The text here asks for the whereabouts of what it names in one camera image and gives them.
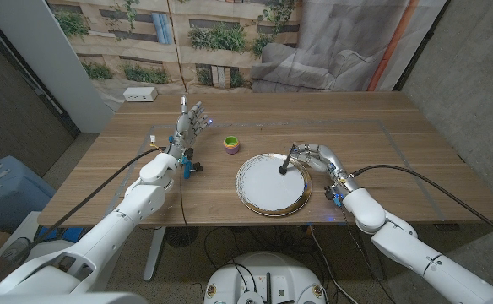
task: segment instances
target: white plate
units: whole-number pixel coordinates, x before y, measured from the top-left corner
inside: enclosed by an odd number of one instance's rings
[[[237,172],[241,201],[259,214],[279,216],[296,212],[309,199],[311,178],[301,163],[290,160],[288,172],[279,173],[285,155],[263,154],[247,160]]]

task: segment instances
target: backdrop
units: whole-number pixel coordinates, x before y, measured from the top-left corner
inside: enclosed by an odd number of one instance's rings
[[[391,90],[445,0],[48,0],[116,111],[159,94]]]

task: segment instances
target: white power strip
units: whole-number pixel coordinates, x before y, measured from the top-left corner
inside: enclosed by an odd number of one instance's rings
[[[127,101],[154,101],[158,93],[154,87],[128,88],[123,93]]]

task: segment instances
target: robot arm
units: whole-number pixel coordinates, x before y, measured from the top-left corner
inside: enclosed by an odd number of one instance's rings
[[[327,172],[333,180],[326,187],[328,198],[332,194],[338,206],[344,205],[359,229],[373,235],[372,242],[383,254],[423,277],[450,302],[479,304],[493,299],[493,286],[420,241],[410,224],[387,212],[357,185],[328,147],[302,144],[291,157]]]
[[[34,258],[0,283],[5,294],[68,294],[92,291],[99,274],[127,240],[134,227],[163,205],[171,190],[171,173],[183,158],[192,156],[190,146],[210,123],[198,116],[198,102],[187,111],[181,99],[181,115],[175,136],[165,153],[158,154],[140,171],[140,178],[128,188],[122,202],[77,243],[59,252]]]

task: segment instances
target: small cup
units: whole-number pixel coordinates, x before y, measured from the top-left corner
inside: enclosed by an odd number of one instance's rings
[[[235,154],[239,152],[239,139],[235,136],[228,136],[224,139],[224,147],[226,148],[226,152],[228,154]]]

